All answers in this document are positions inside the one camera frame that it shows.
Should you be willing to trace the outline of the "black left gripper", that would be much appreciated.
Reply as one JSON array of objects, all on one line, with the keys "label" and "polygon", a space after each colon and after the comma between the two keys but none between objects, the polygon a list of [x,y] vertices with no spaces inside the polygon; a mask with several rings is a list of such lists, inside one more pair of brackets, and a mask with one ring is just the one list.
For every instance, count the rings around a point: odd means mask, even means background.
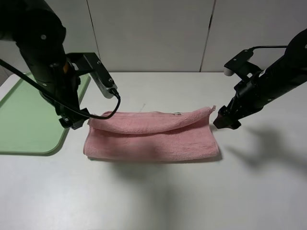
[{"label": "black left gripper", "polygon": [[[61,101],[66,102],[67,104],[76,108],[77,110],[80,109],[78,96],[76,95],[61,99]],[[79,129],[83,126],[84,122],[89,119],[86,116],[73,112],[72,110],[68,109],[67,107],[57,102],[54,102],[54,107],[56,114],[61,117],[59,119],[59,122],[64,128],[71,128],[73,130]]]}]

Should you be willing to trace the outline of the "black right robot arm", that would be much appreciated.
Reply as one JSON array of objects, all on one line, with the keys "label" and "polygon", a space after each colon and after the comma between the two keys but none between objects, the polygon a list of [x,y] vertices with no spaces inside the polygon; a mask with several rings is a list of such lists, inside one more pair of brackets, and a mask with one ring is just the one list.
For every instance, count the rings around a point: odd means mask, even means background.
[{"label": "black right robot arm", "polygon": [[236,74],[241,81],[234,87],[235,95],[222,106],[213,124],[218,128],[235,130],[240,119],[255,114],[265,105],[307,81],[307,32],[298,33],[284,54],[266,69],[249,60],[256,47],[244,49],[224,65],[224,74]]}]

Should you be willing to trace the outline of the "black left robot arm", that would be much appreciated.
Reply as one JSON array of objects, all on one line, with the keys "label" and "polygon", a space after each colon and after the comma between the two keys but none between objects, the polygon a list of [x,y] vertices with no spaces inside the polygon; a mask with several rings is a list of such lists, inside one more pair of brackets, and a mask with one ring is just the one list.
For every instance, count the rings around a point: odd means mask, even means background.
[{"label": "black left robot arm", "polygon": [[83,72],[67,58],[66,28],[44,0],[2,0],[0,38],[15,42],[40,86],[40,95],[60,116],[64,128],[78,129],[88,119],[79,114],[78,87]]}]

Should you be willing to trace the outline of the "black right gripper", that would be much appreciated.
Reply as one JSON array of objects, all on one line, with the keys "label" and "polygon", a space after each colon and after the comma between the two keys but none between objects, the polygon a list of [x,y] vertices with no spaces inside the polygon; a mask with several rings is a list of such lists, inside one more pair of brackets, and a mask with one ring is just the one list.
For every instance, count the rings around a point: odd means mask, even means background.
[{"label": "black right gripper", "polygon": [[240,119],[258,112],[257,108],[242,103],[234,96],[228,106],[222,106],[213,124],[216,128],[238,129],[241,126]]}]

